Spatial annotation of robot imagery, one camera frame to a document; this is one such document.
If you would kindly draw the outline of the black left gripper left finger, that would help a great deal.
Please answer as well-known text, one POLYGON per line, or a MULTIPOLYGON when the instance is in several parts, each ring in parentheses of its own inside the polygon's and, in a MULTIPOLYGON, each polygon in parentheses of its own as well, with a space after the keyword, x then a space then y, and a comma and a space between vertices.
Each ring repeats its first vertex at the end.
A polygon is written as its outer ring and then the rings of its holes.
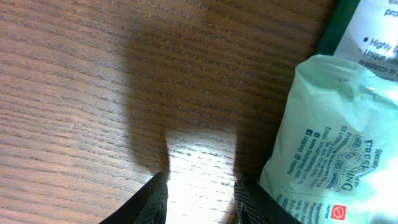
POLYGON ((99 224, 165 224, 168 197, 165 174, 158 172, 126 203, 99 224))

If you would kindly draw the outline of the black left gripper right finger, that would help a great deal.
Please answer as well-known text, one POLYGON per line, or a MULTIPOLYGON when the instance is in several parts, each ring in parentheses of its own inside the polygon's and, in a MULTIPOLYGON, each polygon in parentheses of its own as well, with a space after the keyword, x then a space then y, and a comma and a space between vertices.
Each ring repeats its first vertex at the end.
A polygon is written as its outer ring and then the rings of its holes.
POLYGON ((238 224, 301 224, 248 175, 235 182, 234 199, 238 224))

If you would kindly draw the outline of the mint wet wipes pack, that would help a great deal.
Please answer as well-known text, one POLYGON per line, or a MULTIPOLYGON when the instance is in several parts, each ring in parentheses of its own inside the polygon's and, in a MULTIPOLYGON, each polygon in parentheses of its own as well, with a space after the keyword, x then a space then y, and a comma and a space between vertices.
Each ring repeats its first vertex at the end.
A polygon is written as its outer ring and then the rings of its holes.
POLYGON ((259 183, 300 223, 396 223, 397 83, 327 55, 297 65, 259 183))

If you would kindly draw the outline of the green white gloves package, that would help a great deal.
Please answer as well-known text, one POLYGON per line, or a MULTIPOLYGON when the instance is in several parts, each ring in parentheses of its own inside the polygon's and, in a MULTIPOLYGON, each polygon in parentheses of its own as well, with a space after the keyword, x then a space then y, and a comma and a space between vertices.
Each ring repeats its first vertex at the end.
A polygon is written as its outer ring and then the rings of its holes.
POLYGON ((397 0, 339 1, 316 50, 397 81, 397 0))

